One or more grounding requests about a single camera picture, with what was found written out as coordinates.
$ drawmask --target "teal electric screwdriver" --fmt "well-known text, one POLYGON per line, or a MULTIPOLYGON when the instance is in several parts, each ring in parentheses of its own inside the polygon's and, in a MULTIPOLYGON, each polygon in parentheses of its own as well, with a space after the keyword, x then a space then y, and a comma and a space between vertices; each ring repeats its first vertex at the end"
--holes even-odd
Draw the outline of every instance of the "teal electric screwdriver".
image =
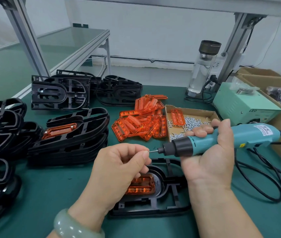
MULTIPOLYGON (((234 134, 235 148, 257 148, 268 146, 280 139, 281 131, 274 126, 265 123, 240 124, 232 127, 234 134)), ((174 155, 176 157, 189 157, 197 154, 203 154, 210 147, 218 143, 218 129, 205 138, 196 136, 187 136, 174 139, 171 142, 163 144, 161 148, 155 151, 166 156, 174 155)))

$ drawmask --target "label sticker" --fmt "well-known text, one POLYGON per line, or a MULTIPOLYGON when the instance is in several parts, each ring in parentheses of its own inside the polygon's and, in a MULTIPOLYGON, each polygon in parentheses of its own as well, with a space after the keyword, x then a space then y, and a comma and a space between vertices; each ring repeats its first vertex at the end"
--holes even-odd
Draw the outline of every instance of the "label sticker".
POLYGON ((262 132, 263 136, 268 136, 273 134, 272 130, 266 125, 260 124, 260 125, 254 125, 254 127, 258 128, 262 132))

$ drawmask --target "right hand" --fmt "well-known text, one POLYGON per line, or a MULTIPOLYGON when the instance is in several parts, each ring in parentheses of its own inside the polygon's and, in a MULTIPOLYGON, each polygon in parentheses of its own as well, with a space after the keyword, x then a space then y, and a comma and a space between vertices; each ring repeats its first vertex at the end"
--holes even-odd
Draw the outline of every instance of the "right hand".
POLYGON ((212 120, 211 126, 201 125, 185 136, 205 137, 218 126, 218 144, 209 148, 203 155, 181 157, 181 167, 188 181, 189 189, 194 187, 231 189, 234 167, 234 136, 229 119, 220 122, 212 120))

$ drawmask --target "green bracelet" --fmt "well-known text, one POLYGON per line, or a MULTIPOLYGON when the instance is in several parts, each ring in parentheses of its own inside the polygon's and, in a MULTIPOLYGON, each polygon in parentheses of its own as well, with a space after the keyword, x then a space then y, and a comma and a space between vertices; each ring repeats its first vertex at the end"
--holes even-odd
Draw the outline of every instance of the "green bracelet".
POLYGON ((63 238, 105 238, 103 230, 97 233, 83 227, 68 214, 68 209, 63 209, 57 214, 53 226, 57 235, 63 238))

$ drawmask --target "hand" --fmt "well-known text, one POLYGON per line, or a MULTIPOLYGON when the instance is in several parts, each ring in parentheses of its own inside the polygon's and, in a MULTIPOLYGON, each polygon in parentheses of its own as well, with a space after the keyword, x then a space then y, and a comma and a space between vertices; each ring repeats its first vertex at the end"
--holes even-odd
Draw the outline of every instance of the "hand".
POLYGON ((105 215, 123 197, 133 178, 148 172, 149 164, 149 149, 139 144, 122 143, 101 149, 86 188, 68 213, 99 232, 105 215))
MULTIPOLYGON (((234 167, 234 136, 229 119, 220 122, 212 120, 211 126, 218 126, 218 144, 203 155, 181 157, 181 167, 188 181, 189 189, 202 185, 206 188, 231 189, 234 167)), ((213 128, 202 124, 187 131, 185 136, 205 137, 213 133, 213 128)))

